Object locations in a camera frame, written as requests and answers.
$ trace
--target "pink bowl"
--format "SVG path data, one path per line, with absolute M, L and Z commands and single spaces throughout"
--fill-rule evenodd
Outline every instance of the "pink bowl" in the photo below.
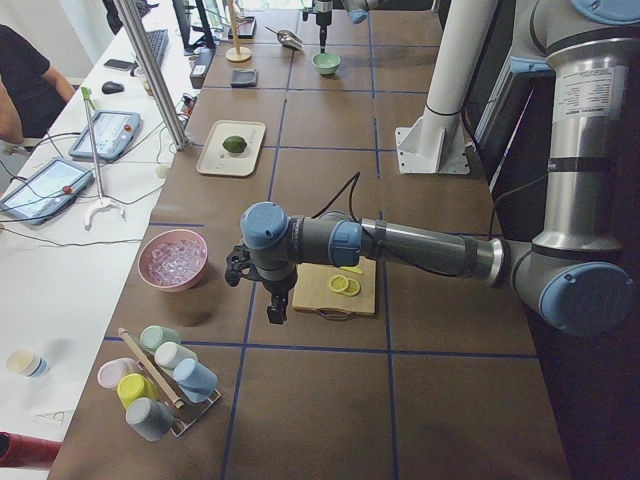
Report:
M 150 268 L 154 268 L 154 259 L 152 254 L 154 251 L 157 252 L 163 245 L 170 246 L 172 244 L 180 243 L 181 240 L 195 240 L 198 247 L 200 247 L 204 253 L 203 258 L 201 259 L 201 262 L 198 263 L 197 271 L 193 275 L 182 278 L 179 283 L 161 285 L 153 278 L 150 271 Z M 200 280 L 202 280 L 206 271 L 205 267 L 207 265 L 207 258 L 207 242 L 205 242 L 201 235 L 183 228 L 169 230 L 153 238 L 144 246 L 140 256 L 138 257 L 138 273 L 147 284 L 162 290 L 163 292 L 182 292 L 195 286 Z

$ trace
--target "computer mouse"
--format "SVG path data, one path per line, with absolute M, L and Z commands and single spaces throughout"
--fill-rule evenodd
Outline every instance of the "computer mouse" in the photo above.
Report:
M 112 93 L 124 92 L 124 85 L 116 82 L 104 82 L 102 85 L 102 93 L 111 95 Z

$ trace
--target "keyboard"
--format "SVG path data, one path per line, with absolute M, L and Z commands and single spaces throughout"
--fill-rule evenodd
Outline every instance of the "keyboard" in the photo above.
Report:
M 164 52 L 166 52 L 167 46 L 169 45 L 169 32 L 167 30 L 151 30 L 145 33 L 147 34 L 149 45 L 151 45 L 153 56 L 156 57 L 158 65 L 162 66 Z

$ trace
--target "lime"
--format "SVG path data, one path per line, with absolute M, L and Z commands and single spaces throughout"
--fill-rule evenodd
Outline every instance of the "lime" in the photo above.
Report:
M 242 153 L 247 148 L 247 142 L 240 135 L 231 135 L 222 142 L 222 147 L 231 153 Z

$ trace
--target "brown table surface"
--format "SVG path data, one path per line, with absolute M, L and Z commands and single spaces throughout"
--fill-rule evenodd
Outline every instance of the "brown table surface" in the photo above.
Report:
M 289 309 L 270 325 L 261 286 L 224 282 L 239 219 L 272 200 L 311 215 L 356 171 L 357 215 L 482 234 L 491 211 L 475 162 L 468 176 L 400 175 L 394 129 L 422 114 L 441 30 L 430 12 L 373 12 L 358 26 L 334 12 L 333 77 L 310 63 L 313 17 L 257 14 L 253 57 L 216 58 L 152 212 L 145 242 L 178 227 L 201 233 L 210 258 L 195 288 L 167 294 L 131 269 L 50 473 L 51 479 L 560 479 L 568 478 L 520 304 L 475 280 L 381 264 L 377 313 L 331 322 Z M 303 52 L 263 25 L 288 28 Z M 231 89 L 232 68 L 256 68 L 257 88 Z M 266 135 L 247 178 L 196 173 L 217 120 L 260 121 Z M 346 195 L 337 208 L 346 209 Z M 97 369 L 130 355 L 116 335 L 172 327 L 218 374 L 223 398 L 181 438 L 146 442 L 124 420 Z

